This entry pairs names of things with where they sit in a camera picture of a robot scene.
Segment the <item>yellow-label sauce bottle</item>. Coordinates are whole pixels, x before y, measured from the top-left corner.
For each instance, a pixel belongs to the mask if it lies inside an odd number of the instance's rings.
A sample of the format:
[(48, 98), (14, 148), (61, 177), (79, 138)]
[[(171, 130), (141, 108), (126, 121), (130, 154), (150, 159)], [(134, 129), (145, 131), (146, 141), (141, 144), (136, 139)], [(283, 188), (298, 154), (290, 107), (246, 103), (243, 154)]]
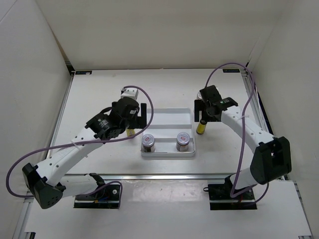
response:
[(207, 126), (207, 121), (201, 119), (197, 125), (196, 133), (197, 134), (204, 134)]
[(136, 134), (135, 130), (134, 129), (126, 129), (126, 134), (127, 134), (127, 137), (131, 137), (131, 136), (134, 136)]

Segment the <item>white-lid spice jar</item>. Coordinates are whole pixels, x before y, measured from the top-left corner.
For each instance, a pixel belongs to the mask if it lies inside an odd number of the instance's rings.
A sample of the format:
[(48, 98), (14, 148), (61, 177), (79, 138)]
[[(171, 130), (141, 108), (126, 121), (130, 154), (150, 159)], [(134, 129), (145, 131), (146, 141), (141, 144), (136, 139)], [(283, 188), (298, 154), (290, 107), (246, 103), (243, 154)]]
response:
[(176, 149), (180, 152), (188, 151), (190, 136), (186, 132), (180, 132), (176, 137)]
[(142, 152), (155, 152), (155, 138), (151, 134), (145, 134), (142, 137)]

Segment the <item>blue-label salt shaker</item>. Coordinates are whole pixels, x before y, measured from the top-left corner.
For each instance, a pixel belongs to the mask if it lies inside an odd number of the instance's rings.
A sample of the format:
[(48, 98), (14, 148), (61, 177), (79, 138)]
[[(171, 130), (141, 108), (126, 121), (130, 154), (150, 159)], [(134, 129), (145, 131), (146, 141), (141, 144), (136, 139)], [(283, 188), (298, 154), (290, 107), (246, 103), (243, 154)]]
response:
[(217, 98), (217, 99), (221, 98), (219, 90), (215, 85), (204, 87), (203, 89), (198, 91), (197, 93), (198, 100), (204, 100), (208, 98)]

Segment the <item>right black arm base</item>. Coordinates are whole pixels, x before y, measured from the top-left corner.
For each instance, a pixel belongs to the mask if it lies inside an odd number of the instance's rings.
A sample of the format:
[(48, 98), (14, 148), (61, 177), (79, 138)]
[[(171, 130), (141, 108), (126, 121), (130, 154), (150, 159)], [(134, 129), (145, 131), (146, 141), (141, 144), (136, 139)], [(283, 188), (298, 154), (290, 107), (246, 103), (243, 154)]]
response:
[(223, 184), (210, 183), (203, 188), (208, 193), (211, 211), (256, 210), (255, 196), (252, 188), (244, 193), (231, 197), (232, 184), (227, 177)]

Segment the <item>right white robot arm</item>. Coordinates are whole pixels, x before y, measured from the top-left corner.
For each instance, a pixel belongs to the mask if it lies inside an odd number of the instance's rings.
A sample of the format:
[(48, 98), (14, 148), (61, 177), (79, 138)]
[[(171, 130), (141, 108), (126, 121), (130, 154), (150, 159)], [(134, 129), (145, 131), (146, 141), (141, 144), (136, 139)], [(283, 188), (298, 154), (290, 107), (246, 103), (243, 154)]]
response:
[(264, 131), (244, 115), (234, 99), (222, 98), (215, 86), (205, 87), (199, 93), (201, 99), (194, 101), (195, 122), (222, 122), (241, 137), (242, 146), (248, 146), (253, 153), (248, 168), (225, 178), (226, 197), (235, 199), (258, 184), (268, 184), (291, 172), (291, 147), (287, 138)]

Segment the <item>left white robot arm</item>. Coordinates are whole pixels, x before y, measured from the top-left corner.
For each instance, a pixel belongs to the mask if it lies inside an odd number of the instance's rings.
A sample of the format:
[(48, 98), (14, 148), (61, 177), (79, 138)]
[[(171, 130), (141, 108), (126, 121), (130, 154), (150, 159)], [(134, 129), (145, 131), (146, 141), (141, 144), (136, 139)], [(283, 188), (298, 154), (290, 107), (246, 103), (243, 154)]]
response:
[(48, 209), (69, 196), (99, 201), (105, 199), (106, 183), (96, 173), (69, 178), (66, 173), (92, 151), (118, 137), (127, 129), (143, 129), (147, 125), (147, 105), (129, 97), (113, 102), (92, 117), (74, 137), (44, 161), (22, 168), (27, 188), (42, 209)]

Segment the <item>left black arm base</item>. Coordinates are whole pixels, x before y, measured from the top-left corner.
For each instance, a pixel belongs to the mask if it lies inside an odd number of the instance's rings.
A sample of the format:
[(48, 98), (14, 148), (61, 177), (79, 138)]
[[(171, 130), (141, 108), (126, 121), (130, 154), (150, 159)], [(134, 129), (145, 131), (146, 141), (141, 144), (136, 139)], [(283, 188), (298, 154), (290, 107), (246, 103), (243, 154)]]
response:
[(97, 189), (89, 194), (77, 195), (75, 209), (119, 209), (121, 205), (123, 184), (120, 181), (105, 180), (96, 173), (90, 173), (97, 182)]

